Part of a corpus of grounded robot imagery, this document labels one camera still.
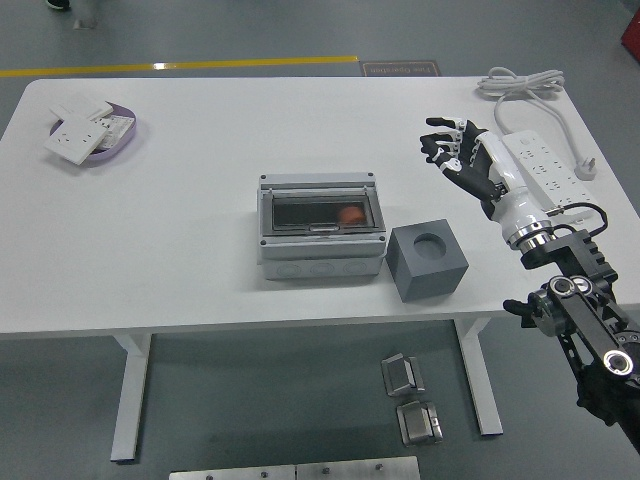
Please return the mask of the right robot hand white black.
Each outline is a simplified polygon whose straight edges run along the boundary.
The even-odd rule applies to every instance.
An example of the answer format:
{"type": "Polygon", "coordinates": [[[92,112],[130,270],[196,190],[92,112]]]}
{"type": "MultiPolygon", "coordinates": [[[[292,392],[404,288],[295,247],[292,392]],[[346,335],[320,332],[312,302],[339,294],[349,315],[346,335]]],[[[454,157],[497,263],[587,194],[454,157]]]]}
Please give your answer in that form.
{"type": "Polygon", "coordinates": [[[436,129],[420,137],[426,161],[481,202],[511,249],[526,252],[553,238],[548,215],[533,201],[515,160],[496,134],[460,118],[429,117],[426,124],[436,129]]]}

